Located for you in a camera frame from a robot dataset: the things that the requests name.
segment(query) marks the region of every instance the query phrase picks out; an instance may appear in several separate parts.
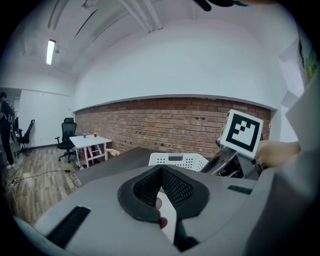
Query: ceiling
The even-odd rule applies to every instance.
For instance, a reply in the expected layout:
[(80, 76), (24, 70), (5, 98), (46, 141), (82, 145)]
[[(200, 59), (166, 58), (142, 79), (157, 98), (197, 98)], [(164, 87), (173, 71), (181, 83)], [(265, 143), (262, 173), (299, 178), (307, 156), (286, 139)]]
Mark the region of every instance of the ceiling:
[[(157, 30), (145, 2), (136, 1), (152, 29)], [(102, 51), (132, 33), (144, 31), (123, 2), (142, 20), (132, 0), (45, 0), (17, 27), (2, 60), (24, 65), (30, 70), (63, 72), (77, 77)], [(151, 2), (164, 27), (173, 20), (216, 19), (250, 30), (252, 20), (257, 16), (257, 8), (260, 8), (213, 6), (212, 11), (205, 12), (192, 0)], [(56, 47), (52, 65), (48, 66), (46, 53), (50, 39), (56, 41)]]

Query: office chair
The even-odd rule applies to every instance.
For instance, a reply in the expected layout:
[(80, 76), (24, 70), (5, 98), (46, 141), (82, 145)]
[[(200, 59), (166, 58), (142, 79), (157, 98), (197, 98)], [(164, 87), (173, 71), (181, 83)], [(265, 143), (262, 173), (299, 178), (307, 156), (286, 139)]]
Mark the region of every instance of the office chair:
[(68, 163), (70, 163), (70, 156), (75, 155), (76, 151), (72, 149), (75, 145), (71, 142), (69, 138), (76, 136), (77, 124), (74, 122), (73, 118), (65, 118), (63, 123), (61, 124), (61, 127), (62, 142), (60, 143), (59, 141), (60, 136), (56, 137), (55, 139), (58, 140), (57, 148), (61, 150), (66, 150), (66, 152), (59, 157), (59, 161), (61, 161), (61, 158), (68, 156)]
[(26, 130), (25, 134), (22, 136), (22, 129), (18, 129), (19, 137), (16, 138), (16, 141), (21, 145), (21, 149), (16, 152), (16, 155), (18, 156), (20, 153), (25, 153), (27, 155), (27, 148), (25, 144), (29, 144), (30, 142), (30, 131), (31, 128), (34, 126), (35, 120), (31, 120), (28, 130)]

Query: white card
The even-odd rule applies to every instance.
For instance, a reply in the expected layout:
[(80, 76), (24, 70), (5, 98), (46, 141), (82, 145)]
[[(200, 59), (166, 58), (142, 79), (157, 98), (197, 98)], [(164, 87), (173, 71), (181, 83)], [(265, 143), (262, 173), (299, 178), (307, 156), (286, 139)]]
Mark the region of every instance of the white card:
[(223, 129), (220, 144), (254, 159), (264, 121), (252, 115), (231, 109)]

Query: white sneaker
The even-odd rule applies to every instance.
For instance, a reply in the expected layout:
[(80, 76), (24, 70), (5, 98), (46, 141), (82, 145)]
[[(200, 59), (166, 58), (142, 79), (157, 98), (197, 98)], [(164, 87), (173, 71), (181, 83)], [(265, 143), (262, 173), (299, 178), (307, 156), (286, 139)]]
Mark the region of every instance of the white sneaker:
[(16, 164), (13, 163), (13, 164), (9, 164), (6, 168), (7, 168), (8, 170), (10, 170), (10, 169), (15, 168), (15, 167), (16, 167)]

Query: black pants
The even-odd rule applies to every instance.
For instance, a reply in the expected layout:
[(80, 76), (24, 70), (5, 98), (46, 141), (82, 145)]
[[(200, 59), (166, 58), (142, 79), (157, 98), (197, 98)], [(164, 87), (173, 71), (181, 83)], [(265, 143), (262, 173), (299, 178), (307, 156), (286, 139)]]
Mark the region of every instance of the black pants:
[(11, 148), (10, 148), (10, 130), (7, 129), (1, 129), (1, 140), (4, 152), (6, 154), (6, 159), (9, 162), (9, 165), (13, 165), (14, 158), (12, 157)]

